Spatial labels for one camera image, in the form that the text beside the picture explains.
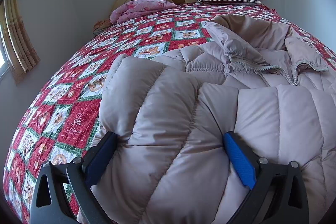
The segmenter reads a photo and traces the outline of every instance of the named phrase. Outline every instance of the beige curtain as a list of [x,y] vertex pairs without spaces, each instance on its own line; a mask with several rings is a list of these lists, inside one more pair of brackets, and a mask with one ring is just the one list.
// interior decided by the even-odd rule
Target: beige curtain
[[0,5],[1,40],[14,80],[19,83],[40,61],[27,35],[16,0]]

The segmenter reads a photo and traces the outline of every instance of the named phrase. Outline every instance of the down jacket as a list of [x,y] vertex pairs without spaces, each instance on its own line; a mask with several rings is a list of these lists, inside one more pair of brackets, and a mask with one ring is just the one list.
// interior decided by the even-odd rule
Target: down jacket
[[207,30],[213,42],[112,64],[100,123],[120,142],[98,202],[120,224],[227,223],[248,192],[223,149],[234,131],[299,163],[318,223],[336,196],[335,72],[286,24],[225,15]]

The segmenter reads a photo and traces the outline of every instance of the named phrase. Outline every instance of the bedspread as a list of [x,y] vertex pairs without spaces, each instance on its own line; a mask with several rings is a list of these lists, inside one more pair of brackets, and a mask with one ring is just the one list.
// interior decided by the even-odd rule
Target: bedspread
[[[23,223],[29,223],[34,186],[41,164],[84,156],[100,130],[99,105],[106,74],[121,53],[153,58],[212,41],[207,20],[216,14],[249,15],[291,25],[336,70],[336,56],[319,40],[266,6],[184,4],[114,25],[82,47],[46,83],[22,118],[4,168],[5,197]],[[78,205],[65,186],[76,214]]]

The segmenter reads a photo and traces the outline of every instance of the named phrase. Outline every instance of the dark blue gripper pad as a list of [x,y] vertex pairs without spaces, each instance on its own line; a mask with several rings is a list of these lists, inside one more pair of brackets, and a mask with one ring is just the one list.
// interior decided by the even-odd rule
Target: dark blue gripper pad
[[241,182],[252,190],[257,181],[253,165],[251,165],[229,133],[223,135],[223,143],[229,160],[232,162]]
[[85,170],[85,183],[88,188],[92,185],[96,185],[104,174],[117,148],[117,135],[112,133],[104,137],[101,142],[103,143],[101,146],[98,144],[97,147],[90,148],[90,150],[92,149],[95,153],[93,153],[94,156]]

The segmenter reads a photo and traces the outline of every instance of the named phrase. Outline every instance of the bed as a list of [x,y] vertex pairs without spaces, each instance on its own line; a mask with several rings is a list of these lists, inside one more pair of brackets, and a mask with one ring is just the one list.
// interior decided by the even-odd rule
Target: bed
[[[113,9],[130,0],[117,0]],[[35,181],[45,160],[53,164],[83,156],[101,130],[99,105],[106,74],[121,54],[151,59],[172,49],[212,41],[206,21],[216,14],[250,17],[291,25],[336,70],[336,56],[318,39],[264,5],[202,5],[170,0],[175,9],[113,25],[83,46],[45,84],[20,121],[4,168],[4,194],[23,223],[29,223]],[[65,186],[75,214],[78,205]]]

